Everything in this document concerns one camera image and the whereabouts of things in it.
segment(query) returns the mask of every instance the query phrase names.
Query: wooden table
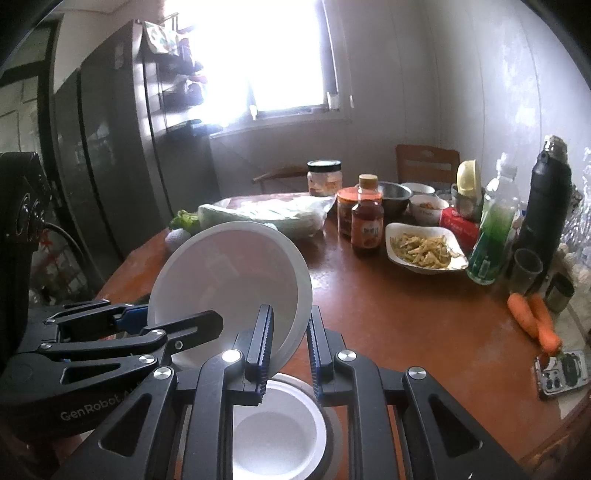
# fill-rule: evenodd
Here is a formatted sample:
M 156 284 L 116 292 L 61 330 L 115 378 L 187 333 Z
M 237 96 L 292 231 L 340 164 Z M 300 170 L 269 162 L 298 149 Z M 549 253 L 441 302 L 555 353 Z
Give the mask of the wooden table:
M 164 235 L 133 252 L 98 296 L 128 302 L 149 293 L 167 258 Z M 561 421 L 555 400 L 538 399 L 532 363 L 539 346 L 512 319 L 501 287 L 479 286 L 464 273 L 419 275 L 389 262 L 385 249 L 358 258 L 333 219 L 296 245 L 325 327 L 381 367 L 424 367 L 529 473 L 582 434 L 573 420 L 589 417 L 586 401 Z M 311 381 L 305 341 L 282 371 Z M 347 478 L 345 460 L 340 478 Z

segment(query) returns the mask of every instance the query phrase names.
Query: jar lid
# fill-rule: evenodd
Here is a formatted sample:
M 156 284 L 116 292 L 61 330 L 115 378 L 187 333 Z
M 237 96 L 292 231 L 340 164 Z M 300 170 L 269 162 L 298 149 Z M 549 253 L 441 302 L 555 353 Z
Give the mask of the jar lid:
M 340 171 L 340 160 L 312 160 L 308 162 L 308 170 L 314 173 Z

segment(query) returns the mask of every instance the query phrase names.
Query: metal cup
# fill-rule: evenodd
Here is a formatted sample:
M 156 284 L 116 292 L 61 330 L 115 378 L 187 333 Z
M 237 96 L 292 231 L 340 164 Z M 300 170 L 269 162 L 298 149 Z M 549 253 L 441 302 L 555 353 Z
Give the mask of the metal cup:
M 546 290 L 545 302 L 548 309 L 554 313 L 562 312 L 574 295 L 573 283 L 563 275 L 557 273 L 550 280 Z

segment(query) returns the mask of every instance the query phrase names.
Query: tissue box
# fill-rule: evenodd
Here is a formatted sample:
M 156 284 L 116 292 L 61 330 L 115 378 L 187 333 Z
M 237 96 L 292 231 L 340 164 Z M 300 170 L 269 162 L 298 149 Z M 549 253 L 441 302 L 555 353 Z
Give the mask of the tissue box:
M 448 207 L 441 212 L 439 226 L 451 230 L 457 242 L 467 255 L 472 251 L 478 240 L 479 225 L 462 218 L 454 207 Z

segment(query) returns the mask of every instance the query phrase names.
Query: bottle cap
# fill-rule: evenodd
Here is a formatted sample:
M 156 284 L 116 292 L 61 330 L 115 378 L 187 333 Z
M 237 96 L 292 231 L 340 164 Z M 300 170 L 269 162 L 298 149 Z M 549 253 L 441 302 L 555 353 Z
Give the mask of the bottle cap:
M 363 173 L 359 176 L 359 187 L 366 190 L 378 188 L 378 176 L 371 173 Z
M 510 179 L 514 179 L 517 176 L 517 166 L 513 165 L 507 154 L 503 152 L 501 157 L 496 161 L 496 170 L 499 174 L 503 174 L 505 177 L 509 177 Z
M 562 163 L 569 162 L 566 143 L 556 135 L 546 135 L 544 137 L 544 150 L 549 152 L 551 157 Z

